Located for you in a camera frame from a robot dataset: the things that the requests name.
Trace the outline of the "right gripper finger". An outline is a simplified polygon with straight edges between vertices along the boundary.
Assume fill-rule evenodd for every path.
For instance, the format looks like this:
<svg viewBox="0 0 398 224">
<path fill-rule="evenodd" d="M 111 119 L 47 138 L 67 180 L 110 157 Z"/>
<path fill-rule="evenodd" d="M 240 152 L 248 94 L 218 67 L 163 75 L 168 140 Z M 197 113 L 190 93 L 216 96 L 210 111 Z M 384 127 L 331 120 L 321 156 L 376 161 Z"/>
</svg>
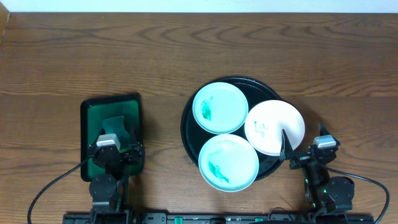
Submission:
<svg viewBox="0 0 398 224">
<path fill-rule="evenodd" d="M 291 158 L 293 158 L 293 153 L 294 153 L 294 150 L 292 149 L 292 146 L 290 144 L 287 133 L 283 129 L 282 130 L 282 146 L 281 146 L 281 150 L 280 150 L 279 159 L 281 161 L 290 160 Z"/>
<path fill-rule="evenodd" d="M 326 129 L 326 127 L 324 127 L 324 125 L 322 123 L 318 124 L 318 129 L 319 129 L 320 136 L 330 135 L 330 132 Z"/>
</svg>

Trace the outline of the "mint green plate top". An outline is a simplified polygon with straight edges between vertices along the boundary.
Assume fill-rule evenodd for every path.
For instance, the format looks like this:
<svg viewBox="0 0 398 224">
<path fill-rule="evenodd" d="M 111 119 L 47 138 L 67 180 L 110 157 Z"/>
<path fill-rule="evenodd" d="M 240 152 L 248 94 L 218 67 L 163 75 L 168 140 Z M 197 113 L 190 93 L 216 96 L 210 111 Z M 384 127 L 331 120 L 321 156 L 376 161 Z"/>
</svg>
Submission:
<svg viewBox="0 0 398 224">
<path fill-rule="evenodd" d="M 195 94 L 192 112 L 195 121 L 205 131 L 229 134 L 244 124 L 249 105 L 238 87 L 226 82 L 213 82 Z"/>
</svg>

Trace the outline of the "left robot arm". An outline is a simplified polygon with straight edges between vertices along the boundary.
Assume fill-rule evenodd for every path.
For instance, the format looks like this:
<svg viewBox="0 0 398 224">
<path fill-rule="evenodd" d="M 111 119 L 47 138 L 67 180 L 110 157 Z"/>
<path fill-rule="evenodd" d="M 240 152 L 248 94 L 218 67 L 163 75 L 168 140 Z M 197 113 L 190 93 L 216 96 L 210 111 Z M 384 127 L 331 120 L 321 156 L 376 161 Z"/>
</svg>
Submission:
<svg viewBox="0 0 398 224">
<path fill-rule="evenodd" d="M 119 150 L 115 143 L 89 148 L 93 163 L 104 169 L 90 183 L 93 210 L 97 213 L 119 213 L 128 208 L 129 178 L 141 172 L 144 148 L 139 142 Z"/>
</svg>

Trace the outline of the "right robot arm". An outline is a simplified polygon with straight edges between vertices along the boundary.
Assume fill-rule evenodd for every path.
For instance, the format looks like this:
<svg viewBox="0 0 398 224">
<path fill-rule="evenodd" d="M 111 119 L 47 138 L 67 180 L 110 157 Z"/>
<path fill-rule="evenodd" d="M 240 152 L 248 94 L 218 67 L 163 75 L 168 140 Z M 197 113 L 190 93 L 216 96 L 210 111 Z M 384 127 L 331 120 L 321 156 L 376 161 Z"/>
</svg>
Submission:
<svg viewBox="0 0 398 224">
<path fill-rule="evenodd" d="M 320 135 L 306 152 L 295 152 L 282 131 L 279 159 L 289 161 L 291 170 L 301 169 L 304 174 L 305 199 L 320 214 L 345 213 L 353 209 L 354 182 L 348 177 L 330 177 L 326 164 L 336 159 L 340 142 L 319 124 Z"/>
</svg>

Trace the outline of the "green scouring sponge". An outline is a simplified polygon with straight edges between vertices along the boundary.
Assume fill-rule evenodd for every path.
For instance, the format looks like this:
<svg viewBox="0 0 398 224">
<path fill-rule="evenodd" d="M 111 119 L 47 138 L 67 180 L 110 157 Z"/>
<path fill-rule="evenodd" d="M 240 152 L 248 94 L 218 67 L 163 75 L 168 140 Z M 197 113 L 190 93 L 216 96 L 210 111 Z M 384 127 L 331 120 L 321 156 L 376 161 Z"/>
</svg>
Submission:
<svg viewBox="0 0 398 224">
<path fill-rule="evenodd" d="M 115 134 L 120 142 L 120 149 L 129 147 L 130 135 L 124 126 L 124 116 L 115 116 L 103 120 L 103 129 L 106 134 Z"/>
</svg>

